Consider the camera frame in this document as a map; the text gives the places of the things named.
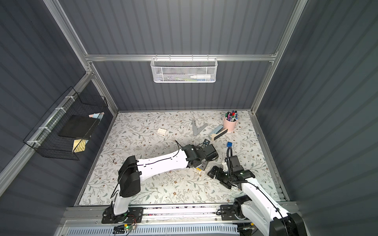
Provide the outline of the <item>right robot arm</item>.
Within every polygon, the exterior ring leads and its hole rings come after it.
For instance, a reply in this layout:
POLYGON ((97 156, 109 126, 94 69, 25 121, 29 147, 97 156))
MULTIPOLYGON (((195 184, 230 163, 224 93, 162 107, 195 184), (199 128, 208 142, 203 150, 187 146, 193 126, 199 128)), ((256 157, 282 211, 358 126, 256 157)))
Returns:
POLYGON ((224 187, 237 187, 244 195, 232 205, 221 205, 217 214, 222 220, 249 220, 264 236, 306 236, 304 220, 278 204, 260 185, 256 176, 245 170, 237 156, 228 157, 225 169, 214 166, 208 176, 224 187))

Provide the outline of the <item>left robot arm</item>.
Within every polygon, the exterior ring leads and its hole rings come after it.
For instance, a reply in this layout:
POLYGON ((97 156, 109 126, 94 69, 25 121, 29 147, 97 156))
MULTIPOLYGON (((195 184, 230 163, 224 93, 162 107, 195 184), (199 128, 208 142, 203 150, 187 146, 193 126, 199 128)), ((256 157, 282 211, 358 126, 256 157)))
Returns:
POLYGON ((179 146, 178 150, 149 159, 129 156, 118 171, 117 184, 111 195, 111 209, 115 216, 129 211, 132 197, 141 191, 141 183, 161 173, 177 169, 197 168, 203 161, 219 157, 212 144, 179 146))

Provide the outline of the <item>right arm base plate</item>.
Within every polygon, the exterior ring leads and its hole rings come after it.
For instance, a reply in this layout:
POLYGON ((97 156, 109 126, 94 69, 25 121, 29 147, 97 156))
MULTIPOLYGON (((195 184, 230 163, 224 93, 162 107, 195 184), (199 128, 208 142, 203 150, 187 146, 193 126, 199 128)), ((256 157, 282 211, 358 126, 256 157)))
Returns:
POLYGON ((223 204, 216 210, 216 216, 220 216, 222 221, 248 220, 238 212, 234 205, 223 204))

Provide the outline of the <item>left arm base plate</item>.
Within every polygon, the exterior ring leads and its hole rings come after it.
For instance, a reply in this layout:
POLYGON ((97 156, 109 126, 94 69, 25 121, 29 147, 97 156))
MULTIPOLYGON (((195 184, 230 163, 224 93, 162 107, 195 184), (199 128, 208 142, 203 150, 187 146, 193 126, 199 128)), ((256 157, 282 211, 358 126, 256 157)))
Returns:
POLYGON ((102 224, 116 224, 116 223, 140 223, 143 216, 142 207, 131 207, 126 213, 120 215, 115 215, 114 210, 111 206, 107 207, 102 213, 102 224))

